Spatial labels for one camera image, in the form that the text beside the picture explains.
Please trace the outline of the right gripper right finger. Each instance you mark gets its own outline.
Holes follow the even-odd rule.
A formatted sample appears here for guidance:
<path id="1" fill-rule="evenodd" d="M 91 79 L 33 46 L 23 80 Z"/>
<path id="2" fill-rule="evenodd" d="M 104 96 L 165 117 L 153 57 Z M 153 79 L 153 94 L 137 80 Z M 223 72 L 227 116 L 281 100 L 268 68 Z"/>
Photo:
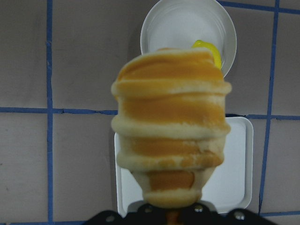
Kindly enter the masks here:
<path id="1" fill-rule="evenodd" d="M 188 225 L 271 225 L 272 222 L 245 209 L 233 209 L 225 216 L 195 203 L 187 208 Z"/>

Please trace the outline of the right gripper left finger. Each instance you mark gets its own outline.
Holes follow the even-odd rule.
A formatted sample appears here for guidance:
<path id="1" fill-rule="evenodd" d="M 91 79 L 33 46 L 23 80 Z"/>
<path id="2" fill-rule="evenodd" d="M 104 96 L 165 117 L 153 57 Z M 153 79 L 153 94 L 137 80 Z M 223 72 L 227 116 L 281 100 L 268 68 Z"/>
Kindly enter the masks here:
<path id="1" fill-rule="evenodd" d="M 149 225 L 150 205 L 144 204 L 136 212 L 128 212 L 125 217 L 119 213 L 106 210 L 98 213 L 88 221 L 87 225 Z"/>

